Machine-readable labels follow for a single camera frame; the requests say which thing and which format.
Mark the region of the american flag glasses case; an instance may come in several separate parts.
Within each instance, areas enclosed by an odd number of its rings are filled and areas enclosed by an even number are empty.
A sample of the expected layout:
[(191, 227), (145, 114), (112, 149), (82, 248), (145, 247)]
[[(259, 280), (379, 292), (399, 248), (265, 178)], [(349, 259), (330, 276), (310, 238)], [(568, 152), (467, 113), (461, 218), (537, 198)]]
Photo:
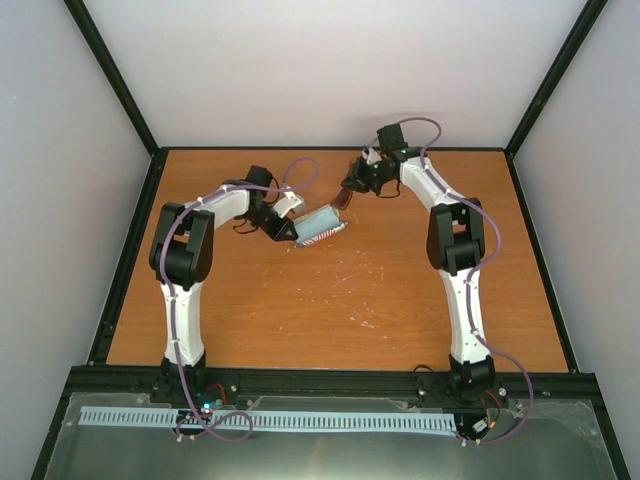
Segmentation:
[(307, 248), (341, 232), (348, 223), (340, 218), (340, 210), (325, 205), (294, 220), (298, 238), (294, 242), (296, 248)]

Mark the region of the brown sunglasses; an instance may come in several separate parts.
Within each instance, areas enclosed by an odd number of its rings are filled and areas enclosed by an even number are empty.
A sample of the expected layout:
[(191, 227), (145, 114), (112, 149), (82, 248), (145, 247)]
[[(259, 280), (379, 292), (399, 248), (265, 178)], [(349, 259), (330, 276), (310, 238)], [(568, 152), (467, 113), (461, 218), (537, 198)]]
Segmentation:
[(345, 211), (353, 198), (353, 191), (342, 188), (336, 197), (331, 201), (330, 205), (340, 211)]

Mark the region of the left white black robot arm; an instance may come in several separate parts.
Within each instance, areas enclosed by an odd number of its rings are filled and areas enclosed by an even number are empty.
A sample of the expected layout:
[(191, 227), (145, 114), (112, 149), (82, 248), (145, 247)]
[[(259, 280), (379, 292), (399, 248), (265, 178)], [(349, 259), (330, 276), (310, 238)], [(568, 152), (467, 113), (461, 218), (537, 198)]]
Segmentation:
[(228, 180), (193, 202), (168, 202), (161, 208), (149, 254), (166, 310), (161, 372), (186, 402), (201, 400), (208, 390), (200, 310), (202, 288), (213, 264), (215, 230), (244, 219), (274, 241), (298, 238), (289, 214), (304, 199), (292, 187), (273, 180), (269, 170), (252, 166), (243, 179)]

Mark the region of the light blue square mat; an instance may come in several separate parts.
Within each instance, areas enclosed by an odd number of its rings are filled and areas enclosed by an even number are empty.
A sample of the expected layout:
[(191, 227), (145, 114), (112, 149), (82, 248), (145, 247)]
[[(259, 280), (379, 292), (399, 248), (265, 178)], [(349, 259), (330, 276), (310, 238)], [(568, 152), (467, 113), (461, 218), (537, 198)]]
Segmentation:
[(341, 224), (339, 211), (326, 205), (294, 221), (298, 233), (297, 243), (302, 244), (317, 235)]

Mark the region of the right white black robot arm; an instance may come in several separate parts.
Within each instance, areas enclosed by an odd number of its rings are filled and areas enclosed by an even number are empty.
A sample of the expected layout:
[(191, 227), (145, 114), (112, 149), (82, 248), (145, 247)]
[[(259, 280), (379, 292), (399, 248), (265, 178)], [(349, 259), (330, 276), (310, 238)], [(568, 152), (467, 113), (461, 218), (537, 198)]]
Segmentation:
[(486, 248), (482, 204), (452, 188), (424, 147), (409, 146), (400, 122), (380, 128), (377, 142), (377, 147), (362, 149), (341, 187), (380, 195), (384, 185), (395, 182), (406, 186), (428, 211), (426, 254), (443, 281), (452, 334), (447, 390), (455, 402), (469, 404), (495, 381), (479, 294)]

